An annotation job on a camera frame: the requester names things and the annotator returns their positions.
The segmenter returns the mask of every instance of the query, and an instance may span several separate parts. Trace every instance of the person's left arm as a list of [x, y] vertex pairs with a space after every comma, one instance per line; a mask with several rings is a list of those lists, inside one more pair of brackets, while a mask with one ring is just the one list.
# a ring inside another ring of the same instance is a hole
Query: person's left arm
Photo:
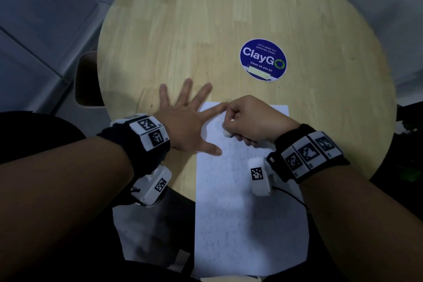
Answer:
[[[192, 83], [185, 81], [174, 106], [162, 85], [160, 110], [154, 117], [164, 125], [172, 148], [220, 155], [221, 150], [205, 142], [200, 132], [207, 120], [225, 111], [226, 104], [198, 112], [212, 86], [205, 85], [188, 102]], [[146, 159], [142, 152], [140, 159]], [[155, 162], [157, 167], [161, 160]], [[0, 165], [0, 280], [60, 246], [133, 177], [125, 150], [99, 136]]]

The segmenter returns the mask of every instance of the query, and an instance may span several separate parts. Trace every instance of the green recycling symbol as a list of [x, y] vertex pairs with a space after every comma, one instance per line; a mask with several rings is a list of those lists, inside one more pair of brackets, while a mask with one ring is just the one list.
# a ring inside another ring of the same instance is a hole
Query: green recycling symbol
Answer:
[[[278, 62], [281, 62], [282, 63], [282, 66], [278, 66], [278, 64], [277, 64]], [[284, 69], [285, 68], [285, 62], [283, 60], [281, 60], [281, 59], [275, 60], [274, 65], [275, 65], [275, 67], [277, 69]]]

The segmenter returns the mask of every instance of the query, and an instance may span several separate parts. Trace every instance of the blue oval sticker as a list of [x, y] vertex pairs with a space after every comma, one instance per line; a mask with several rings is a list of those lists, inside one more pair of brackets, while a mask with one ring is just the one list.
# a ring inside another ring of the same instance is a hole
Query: blue oval sticker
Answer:
[[286, 57], [282, 49], [266, 39], [253, 39], [241, 47], [241, 65], [256, 79], [272, 82], [286, 71]]

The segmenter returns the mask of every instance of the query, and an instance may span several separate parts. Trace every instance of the white sheet of paper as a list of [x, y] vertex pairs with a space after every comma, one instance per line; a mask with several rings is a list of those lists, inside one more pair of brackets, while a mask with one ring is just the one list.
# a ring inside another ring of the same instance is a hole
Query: white sheet of paper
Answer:
[[[218, 103], [206, 102], [201, 110]], [[288, 106], [272, 106], [288, 115]], [[222, 156], [197, 154], [195, 194], [195, 277], [275, 274], [306, 260], [308, 222], [303, 205], [274, 191], [256, 197], [247, 161], [266, 157], [274, 146], [247, 147], [222, 133], [225, 113], [203, 127], [203, 138]], [[277, 177], [276, 185], [302, 200], [298, 185]]]

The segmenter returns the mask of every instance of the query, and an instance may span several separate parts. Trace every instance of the black wristband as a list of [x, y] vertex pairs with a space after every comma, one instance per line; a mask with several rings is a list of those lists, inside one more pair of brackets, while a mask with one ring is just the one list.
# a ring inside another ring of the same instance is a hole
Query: black wristband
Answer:
[[101, 131], [97, 136], [120, 145], [131, 161], [134, 168], [134, 177], [140, 178], [146, 174], [151, 174], [159, 166], [170, 150], [171, 143], [166, 140], [147, 151], [140, 140], [140, 136], [131, 129], [129, 122], [134, 122], [134, 120], [122, 124], [116, 123]]
[[280, 136], [275, 145], [267, 162], [284, 182], [301, 183], [322, 169], [350, 164], [329, 136], [306, 124]]

